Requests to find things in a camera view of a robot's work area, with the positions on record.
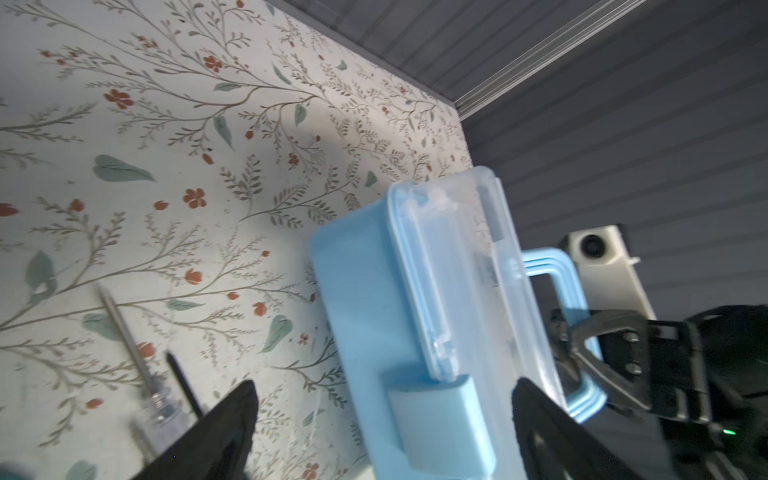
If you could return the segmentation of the blue plastic tool box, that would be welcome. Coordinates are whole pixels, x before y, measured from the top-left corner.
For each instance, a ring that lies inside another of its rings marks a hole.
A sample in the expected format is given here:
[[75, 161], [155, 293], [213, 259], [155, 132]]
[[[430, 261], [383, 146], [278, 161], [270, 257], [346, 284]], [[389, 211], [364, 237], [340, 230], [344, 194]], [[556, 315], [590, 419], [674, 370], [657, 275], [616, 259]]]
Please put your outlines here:
[[575, 326], [589, 307], [574, 263], [520, 247], [492, 170], [393, 184], [320, 227], [310, 256], [376, 478], [524, 478], [523, 378], [577, 422], [605, 406], [589, 377], [564, 391], [530, 283], [550, 276]]

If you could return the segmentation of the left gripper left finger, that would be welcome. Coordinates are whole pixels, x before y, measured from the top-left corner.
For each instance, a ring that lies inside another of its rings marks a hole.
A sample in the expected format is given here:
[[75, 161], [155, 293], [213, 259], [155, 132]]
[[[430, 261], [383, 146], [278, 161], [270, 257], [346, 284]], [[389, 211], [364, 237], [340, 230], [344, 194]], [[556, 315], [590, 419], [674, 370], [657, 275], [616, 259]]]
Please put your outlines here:
[[180, 408], [157, 420], [132, 421], [138, 444], [150, 456], [136, 479], [244, 479], [258, 418], [259, 398], [245, 380], [193, 425]]

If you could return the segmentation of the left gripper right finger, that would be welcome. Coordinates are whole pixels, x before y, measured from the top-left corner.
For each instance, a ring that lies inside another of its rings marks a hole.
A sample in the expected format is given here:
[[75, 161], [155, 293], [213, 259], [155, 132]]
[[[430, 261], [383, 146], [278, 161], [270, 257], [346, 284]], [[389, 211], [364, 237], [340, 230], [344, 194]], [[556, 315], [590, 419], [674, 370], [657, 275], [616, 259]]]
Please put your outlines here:
[[531, 380], [518, 380], [511, 405], [520, 455], [529, 479], [639, 477]]

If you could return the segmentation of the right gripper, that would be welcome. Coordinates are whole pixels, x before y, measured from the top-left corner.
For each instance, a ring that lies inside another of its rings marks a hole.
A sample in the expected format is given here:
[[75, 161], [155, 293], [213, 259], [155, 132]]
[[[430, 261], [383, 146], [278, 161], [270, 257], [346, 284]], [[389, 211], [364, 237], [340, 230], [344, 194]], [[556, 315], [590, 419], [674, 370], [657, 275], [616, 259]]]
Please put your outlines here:
[[608, 405], [651, 413], [679, 478], [766, 478], [766, 306], [720, 306], [681, 322], [557, 308], [548, 337], [573, 419]]

